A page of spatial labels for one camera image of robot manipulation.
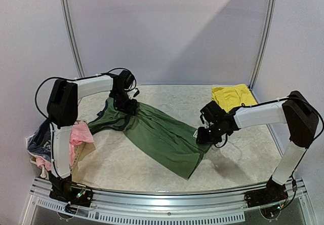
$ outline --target pink cloth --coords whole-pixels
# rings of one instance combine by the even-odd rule
[[[44,158],[40,157],[40,156],[37,156],[36,157],[36,164],[39,168],[42,167],[42,165],[45,166],[46,170],[47,171],[50,171],[51,170],[51,162],[45,160]]]
[[[70,164],[74,162],[75,151],[74,146],[85,143],[94,143],[93,136],[84,121],[79,121],[76,125],[73,125],[70,135]]]

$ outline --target yellow shirt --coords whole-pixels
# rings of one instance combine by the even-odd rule
[[[215,101],[222,109],[229,112],[232,108],[257,104],[252,93],[245,84],[234,87],[213,87],[212,100]]]

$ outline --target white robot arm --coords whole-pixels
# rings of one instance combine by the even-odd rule
[[[199,144],[219,143],[222,141],[222,135],[226,135],[227,139],[227,136],[234,131],[249,126],[273,123],[287,124],[291,135],[289,145],[279,165],[268,180],[267,188],[249,192],[245,199],[248,206],[253,207],[277,202],[288,197],[285,183],[314,141],[318,126],[318,112],[300,92],[293,91],[287,98],[254,106],[236,107],[229,113],[226,113],[216,102],[212,101],[200,112],[200,118],[206,126],[198,129],[196,141]]]
[[[64,83],[73,84],[72,86],[76,86],[77,99],[74,100],[79,100],[83,97],[90,96],[92,94],[112,90],[113,79],[110,76],[98,76],[95,78],[79,80],[75,82],[66,81]],[[59,123],[56,122],[53,123],[53,125],[51,125],[51,128],[54,128],[51,129],[54,135],[52,140],[53,148],[51,173],[55,177],[66,178],[70,176],[69,143],[72,125],[58,127],[58,124]]]
[[[109,96],[114,99],[114,107],[122,112],[135,115],[137,101],[133,99],[139,94],[136,87],[136,80],[129,70],[123,70],[119,75],[103,73],[94,77],[78,80],[68,80],[58,78],[52,89],[47,105],[48,120],[52,131],[52,168],[50,181],[53,184],[53,192],[50,196],[54,199],[69,201],[72,200],[68,195],[62,195],[69,190],[71,184],[70,161],[69,161],[69,142],[72,126],[78,115],[78,100],[99,92],[109,92]],[[71,197],[82,196],[77,184],[76,191]],[[92,192],[87,191],[83,199],[74,199],[75,203],[90,205]]]

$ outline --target blue cloth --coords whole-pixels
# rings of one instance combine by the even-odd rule
[[[51,161],[51,130],[50,121],[45,120],[30,138],[27,150],[35,156],[40,156],[47,161]]]

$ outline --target clothing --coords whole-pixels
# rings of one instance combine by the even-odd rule
[[[108,98],[99,117],[89,123],[91,133],[105,129],[123,131],[140,150],[188,179],[210,146],[196,144],[195,128],[150,105],[138,104],[135,116],[131,116],[115,110],[113,99]]]
[[[29,139],[27,150],[31,155],[51,162],[51,141],[50,121],[45,120]]]
[[[233,87],[213,87],[212,100],[215,101],[222,109],[229,112],[232,108],[257,104],[252,93],[245,84]]]
[[[36,164],[39,168],[41,168],[42,166],[44,166],[46,168],[47,171],[51,170],[51,162],[45,160],[44,158],[37,156],[36,157]]]
[[[77,124],[73,125],[72,132],[70,136],[70,165],[74,163],[75,150],[74,147],[85,143],[94,143],[93,136],[84,121],[79,121]]]

